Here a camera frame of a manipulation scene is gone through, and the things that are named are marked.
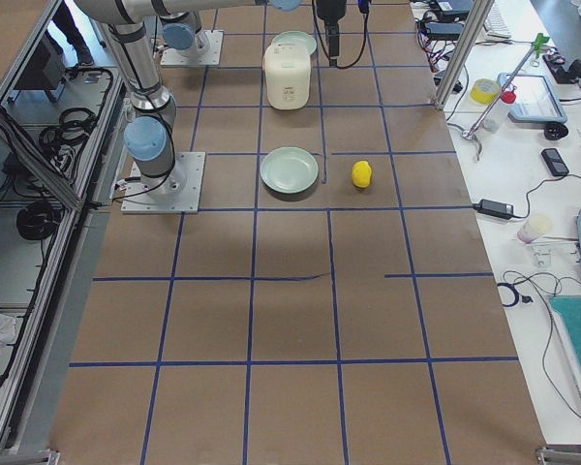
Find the light green plate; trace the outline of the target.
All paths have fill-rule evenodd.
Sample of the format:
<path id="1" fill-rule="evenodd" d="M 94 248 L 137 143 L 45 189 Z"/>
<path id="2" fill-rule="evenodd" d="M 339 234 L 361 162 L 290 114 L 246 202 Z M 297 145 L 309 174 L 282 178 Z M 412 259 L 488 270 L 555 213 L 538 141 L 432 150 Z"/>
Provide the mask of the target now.
<path id="1" fill-rule="evenodd" d="M 270 151 L 260 162 L 260 179 L 280 194 L 298 194 L 309 189 L 319 176 L 315 156 L 299 147 L 285 146 Z"/>
<path id="2" fill-rule="evenodd" d="M 315 38 L 303 31 L 285 31 L 277 34 L 271 41 L 272 45 L 296 44 L 305 46 L 309 55 L 313 55 L 317 49 Z"/>

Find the clear plastic cup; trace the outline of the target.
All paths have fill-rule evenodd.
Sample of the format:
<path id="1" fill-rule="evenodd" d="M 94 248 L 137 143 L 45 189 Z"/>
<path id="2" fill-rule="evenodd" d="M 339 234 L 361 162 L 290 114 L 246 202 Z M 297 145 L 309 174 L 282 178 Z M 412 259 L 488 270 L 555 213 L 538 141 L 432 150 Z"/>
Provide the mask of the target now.
<path id="1" fill-rule="evenodd" d="M 525 244 L 530 244 L 549 233 L 553 228 L 550 217 L 544 214 L 531 214 L 517 232 L 516 237 Z"/>

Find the red capped squeeze bottle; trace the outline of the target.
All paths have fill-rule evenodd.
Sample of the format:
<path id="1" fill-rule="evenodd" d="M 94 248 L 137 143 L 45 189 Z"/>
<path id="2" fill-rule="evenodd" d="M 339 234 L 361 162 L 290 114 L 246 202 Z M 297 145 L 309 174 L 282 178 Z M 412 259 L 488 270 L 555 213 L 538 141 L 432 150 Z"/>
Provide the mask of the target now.
<path id="1" fill-rule="evenodd" d="M 509 112 L 516 102 L 516 98 L 517 96 L 514 90 L 505 90 L 483 119 L 481 123 L 482 128 L 489 133 L 496 133 L 507 120 Z"/>

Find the aluminium frame post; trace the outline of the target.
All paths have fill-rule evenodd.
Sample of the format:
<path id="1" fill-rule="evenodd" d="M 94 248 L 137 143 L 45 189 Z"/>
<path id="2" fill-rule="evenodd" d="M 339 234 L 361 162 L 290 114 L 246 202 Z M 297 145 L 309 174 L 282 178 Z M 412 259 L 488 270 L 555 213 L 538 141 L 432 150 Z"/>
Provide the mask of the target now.
<path id="1" fill-rule="evenodd" d="M 445 69 L 440 85 L 437 87 L 434 98 L 434 106 L 436 109 L 444 109 L 493 3 L 493 0 L 474 1 L 474 5 L 468 14 L 463 31 L 455 46 L 453 56 Z"/>

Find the far light green plate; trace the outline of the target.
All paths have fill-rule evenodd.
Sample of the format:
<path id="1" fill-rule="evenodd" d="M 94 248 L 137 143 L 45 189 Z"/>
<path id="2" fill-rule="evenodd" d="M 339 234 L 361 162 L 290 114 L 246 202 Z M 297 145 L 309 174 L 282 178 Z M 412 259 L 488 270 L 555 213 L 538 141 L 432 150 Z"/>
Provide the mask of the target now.
<path id="1" fill-rule="evenodd" d="M 271 41 L 272 45 L 296 44 L 305 46 L 309 55 L 313 55 L 317 49 L 315 38 L 303 31 L 285 31 L 277 34 Z"/>

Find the near light green plate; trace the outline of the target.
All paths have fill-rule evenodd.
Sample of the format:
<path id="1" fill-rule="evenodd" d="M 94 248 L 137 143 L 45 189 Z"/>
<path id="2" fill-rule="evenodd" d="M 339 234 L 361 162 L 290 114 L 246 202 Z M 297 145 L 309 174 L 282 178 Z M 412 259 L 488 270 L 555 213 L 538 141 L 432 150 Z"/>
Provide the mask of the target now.
<path id="1" fill-rule="evenodd" d="M 309 189 L 319 176 L 315 156 L 299 147 L 285 146 L 270 151 L 260 162 L 260 179 L 280 194 L 298 194 Z"/>

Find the black power adapter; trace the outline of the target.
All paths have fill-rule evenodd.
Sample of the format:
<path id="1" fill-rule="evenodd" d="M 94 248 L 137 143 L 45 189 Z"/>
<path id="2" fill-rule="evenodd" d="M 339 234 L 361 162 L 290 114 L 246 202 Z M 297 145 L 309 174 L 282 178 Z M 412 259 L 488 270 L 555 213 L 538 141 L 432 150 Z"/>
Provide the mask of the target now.
<path id="1" fill-rule="evenodd" d="M 473 204 L 473 208 L 477 213 L 495 218 L 509 220 L 514 217 L 513 206 L 499 201 L 481 199 Z"/>

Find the yellow tape roll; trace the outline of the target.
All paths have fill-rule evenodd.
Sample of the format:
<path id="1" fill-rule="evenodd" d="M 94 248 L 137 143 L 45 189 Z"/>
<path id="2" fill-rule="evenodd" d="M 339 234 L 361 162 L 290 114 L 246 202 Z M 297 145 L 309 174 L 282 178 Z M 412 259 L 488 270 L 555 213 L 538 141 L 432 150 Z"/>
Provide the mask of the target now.
<path id="1" fill-rule="evenodd" d="M 480 105 L 491 104 L 501 92 L 500 85 L 488 78 L 480 78 L 474 82 L 470 91 L 470 98 Z"/>

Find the white keyboard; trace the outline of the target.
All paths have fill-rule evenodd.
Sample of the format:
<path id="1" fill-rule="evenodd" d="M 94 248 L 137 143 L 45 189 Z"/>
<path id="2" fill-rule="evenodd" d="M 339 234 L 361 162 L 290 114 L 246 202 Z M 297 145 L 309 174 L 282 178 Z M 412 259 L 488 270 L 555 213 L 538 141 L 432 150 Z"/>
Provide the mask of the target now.
<path id="1" fill-rule="evenodd" d="M 482 28 L 486 40 L 493 42 L 507 41 L 511 38 L 511 32 L 502 17 L 499 2 L 494 1 Z"/>

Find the white rice cooker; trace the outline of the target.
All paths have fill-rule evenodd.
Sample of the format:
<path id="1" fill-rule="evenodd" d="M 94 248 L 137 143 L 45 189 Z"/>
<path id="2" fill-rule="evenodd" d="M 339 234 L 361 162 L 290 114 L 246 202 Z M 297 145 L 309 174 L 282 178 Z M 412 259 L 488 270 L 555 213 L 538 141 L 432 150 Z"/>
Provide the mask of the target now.
<path id="1" fill-rule="evenodd" d="M 311 58 L 306 46 L 293 42 L 271 44 L 264 53 L 262 67 L 269 105 L 294 110 L 307 104 Z"/>

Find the yellow toy lemon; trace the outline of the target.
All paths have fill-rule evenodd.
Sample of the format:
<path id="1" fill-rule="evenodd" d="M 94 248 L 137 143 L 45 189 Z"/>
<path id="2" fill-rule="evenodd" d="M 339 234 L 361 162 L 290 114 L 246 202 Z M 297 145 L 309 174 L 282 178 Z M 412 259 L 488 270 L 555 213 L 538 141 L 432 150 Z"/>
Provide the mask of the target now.
<path id="1" fill-rule="evenodd" d="M 351 171 L 352 184 L 359 189 L 366 189 L 371 185 L 372 167 L 366 160 L 360 160 L 353 164 Z"/>

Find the black power brick top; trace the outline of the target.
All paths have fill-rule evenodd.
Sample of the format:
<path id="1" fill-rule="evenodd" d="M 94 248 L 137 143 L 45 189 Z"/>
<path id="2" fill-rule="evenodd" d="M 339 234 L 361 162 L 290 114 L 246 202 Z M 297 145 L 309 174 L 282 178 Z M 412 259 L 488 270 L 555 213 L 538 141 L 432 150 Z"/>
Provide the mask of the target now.
<path id="1" fill-rule="evenodd" d="M 457 41 L 463 29 L 463 24 L 455 22 L 428 22 L 423 24 L 423 33 L 431 41 Z"/>

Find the metal rod with green clip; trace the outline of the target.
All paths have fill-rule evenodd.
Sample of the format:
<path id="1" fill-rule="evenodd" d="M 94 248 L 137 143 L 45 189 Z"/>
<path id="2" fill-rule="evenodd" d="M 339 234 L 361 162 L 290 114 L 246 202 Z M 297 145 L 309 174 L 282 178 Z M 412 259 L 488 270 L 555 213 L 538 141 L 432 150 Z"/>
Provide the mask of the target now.
<path id="1" fill-rule="evenodd" d="M 550 41 L 550 37 L 543 34 L 538 33 L 535 37 L 535 40 L 531 42 L 530 49 L 524 55 L 524 57 L 520 60 L 517 66 L 514 68 L 513 71 L 509 73 L 509 78 L 505 81 L 504 84 L 501 85 L 500 92 L 495 97 L 495 99 L 488 105 L 488 107 L 483 111 L 483 113 L 478 117 L 475 123 L 469 130 L 462 131 L 461 136 L 465 140 L 470 140 L 475 143 L 476 151 L 475 157 L 477 160 L 480 158 L 480 154 L 482 151 L 482 144 L 479 141 L 476 133 L 480 129 L 481 123 L 484 119 L 488 116 L 488 114 L 493 110 L 493 108 L 498 104 L 498 101 L 501 99 L 502 95 L 506 92 L 514 78 L 518 75 L 520 70 L 526 65 L 528 61 L 531 60 L 531 56 L 534 55 L 535 58 L 538 58 L 542 51 L 548 47 L 548 43 Z"/>

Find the black round cap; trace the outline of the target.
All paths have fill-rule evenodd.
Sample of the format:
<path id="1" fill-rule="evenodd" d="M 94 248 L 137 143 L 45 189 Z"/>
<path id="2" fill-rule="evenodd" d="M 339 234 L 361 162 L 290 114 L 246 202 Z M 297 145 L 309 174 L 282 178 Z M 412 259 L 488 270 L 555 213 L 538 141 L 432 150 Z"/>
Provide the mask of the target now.
<path id="1" fill-rule="evenodd" d="M 549 121 L 544 125 L 543 135 L 546 140 L 557 141 L 564 139 L 569 134 L 568 127 L 558 121 Z"/>

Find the blue teach pendant tablet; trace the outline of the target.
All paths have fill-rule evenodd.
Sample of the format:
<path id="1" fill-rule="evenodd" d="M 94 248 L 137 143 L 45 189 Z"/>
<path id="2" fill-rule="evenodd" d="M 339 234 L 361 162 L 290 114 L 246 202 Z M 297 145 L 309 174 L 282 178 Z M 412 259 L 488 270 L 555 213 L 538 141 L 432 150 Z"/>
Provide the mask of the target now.
<path id="1" fill-rule="evenodd" d="M 517 75 L 508 89 L 517 96 L 508 115 L 513 122 L 528 125 L 567 122 L 559 97 L 545 75 Z"/>

